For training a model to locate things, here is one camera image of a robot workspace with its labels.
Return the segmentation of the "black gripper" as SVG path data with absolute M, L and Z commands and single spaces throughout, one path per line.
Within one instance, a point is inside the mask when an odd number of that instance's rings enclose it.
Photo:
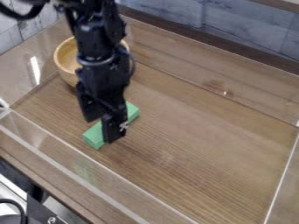
M 112 58 L 112 55 L 102 59 L 92 59 L 79 53 L 78 60 L 82 68 L 76 71 L 79 76 L 76 96 L 83 117 L 91 123 L 103 116 L 103 138 L 110 144 L 127 134 L 124 91 L 131 78 L 124 56 L 120 56 L 122 61 L 114 65 L 111 71 L 104 68 L 104 63 Z

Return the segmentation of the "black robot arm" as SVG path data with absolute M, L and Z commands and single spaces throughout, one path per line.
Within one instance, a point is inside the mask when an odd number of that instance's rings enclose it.
M 30 4 L 26 13 L 0 3 L 0 13 L 19 21 L 42 13 L 52 0 L 19 0 Z M 104 141 L 114 143 L 127 134 L 127 101 L 124 92 L 134 74 L 131 53 L 122 45 L 127 23 L 119 15 L 115 0 L 55 0 L 56 11 L 67 18 L 78 47 L 75 70 L 79 77 L 76 96 L 87 122 L 102 121 Z

